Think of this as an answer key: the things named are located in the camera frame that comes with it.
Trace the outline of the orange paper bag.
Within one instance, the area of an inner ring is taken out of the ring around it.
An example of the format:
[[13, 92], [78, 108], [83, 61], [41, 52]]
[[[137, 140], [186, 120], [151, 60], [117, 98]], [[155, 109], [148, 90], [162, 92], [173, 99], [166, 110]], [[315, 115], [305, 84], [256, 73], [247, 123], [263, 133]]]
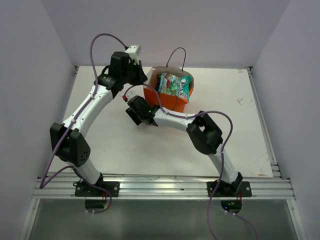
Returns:
[[[176, 49], [174, 49], [169, 56], [169, 60], [172, 58], [173, 54], [179, 49], [183, 50], [183, 53], [184, 53], [182, 66], [181, 67], [170, 66], [169, 61], [167, 61], [164, 66], [160, 65], [160, 66], [152, 67], [147, 73], [147, 86], [143, 88], [143, 93], [144, 93], [145, 100], [150, 106], [162, 104], [162, 106], [168, 110], [182, 113], [185, 109], [186, 104], [188, 104], [190, 101], [190, 96], [194, 90], [195, 81], [191, 73], [185, 70], [185, 61], [186, 61], [187, 52], [183, 47], [177, 47]], [[169, 73], [177, 77], [190, 76], [192, 79], [192, 83], [189, 87], [189, 93], [190, 93], [189, 100], [187, 101], [179, 97], [175, 97], [172, 95], [168, 95], [168, 94], [160, 93], [156, 91], [155, 90], [156, 83], [157, 83], [157, 80], [160, 80], [161, 73]]]

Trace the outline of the green Fox's candy bag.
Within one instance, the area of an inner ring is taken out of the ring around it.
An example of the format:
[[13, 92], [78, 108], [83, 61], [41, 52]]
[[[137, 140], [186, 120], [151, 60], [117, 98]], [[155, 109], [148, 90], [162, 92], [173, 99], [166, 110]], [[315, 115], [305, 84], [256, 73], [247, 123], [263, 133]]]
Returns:
[[178, 77], [167, 72], [162, 72], [160, 74], [158, 92], [188, 101], [191, 83], [192, 78], [188, 75]]

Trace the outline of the blue sea salt chips bag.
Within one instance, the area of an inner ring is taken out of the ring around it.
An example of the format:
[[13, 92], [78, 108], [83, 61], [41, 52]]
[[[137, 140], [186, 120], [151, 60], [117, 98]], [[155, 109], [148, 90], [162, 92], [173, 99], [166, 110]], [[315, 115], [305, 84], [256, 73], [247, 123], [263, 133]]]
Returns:
[[161, 80], [157, 80], [157, 82], [156, 82], [156, 85], [155, 85], [155, 90], [157, 91], [157, 92], [159, 92], [160, 91], [160, 86], [161, 86]]

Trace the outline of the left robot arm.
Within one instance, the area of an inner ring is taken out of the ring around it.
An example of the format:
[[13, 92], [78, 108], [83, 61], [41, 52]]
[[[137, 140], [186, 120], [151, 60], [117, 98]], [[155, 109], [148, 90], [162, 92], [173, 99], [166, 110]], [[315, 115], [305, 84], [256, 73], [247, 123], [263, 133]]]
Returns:
[[73, 167], [88, 183], [86, 190], [92, 196], [103, 193], [104, 184], [99, 181], [101, 173], [90, 160], [91, 148], [86, 135], [91, 125], [124, 85], [137, 86], [147, 80], [139, 60], [139, 45], [112, 54], [107, 73], [98, 76], [87, 97], [63, 123], [50, 127], [51, 145], [54, 155]]

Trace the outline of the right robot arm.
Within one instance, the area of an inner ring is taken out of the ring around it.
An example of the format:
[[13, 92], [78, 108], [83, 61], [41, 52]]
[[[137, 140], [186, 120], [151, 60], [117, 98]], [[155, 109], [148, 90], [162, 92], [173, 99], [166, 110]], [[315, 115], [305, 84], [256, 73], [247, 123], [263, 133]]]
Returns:
[[235, 168], [228, 154], [226, 143], [233, 131], [230, 123], [230, 132], [223, 140], [223, 132], [205, 111], [185, 114], [158, 105], [150, 106], [147, 101], [139, 96], [123, 96], [129, 108], [126, 113], [136, 125], [144, 123], [156, 127], [169, 127], [188, 134], [195, 149], [209, 157], [221, 176], [223, 192], [227, 196], [235, 196], [241, 190], [243, 177]]

